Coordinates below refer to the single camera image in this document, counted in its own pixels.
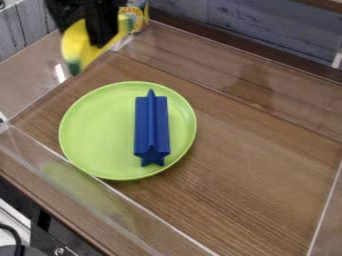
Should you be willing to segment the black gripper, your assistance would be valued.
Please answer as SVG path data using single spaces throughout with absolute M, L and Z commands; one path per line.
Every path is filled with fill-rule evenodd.
M 101 48 L 116 35 L 120 0 L 44 1 L 60 32 L 85 16 L 85 28 L 92 45 Z

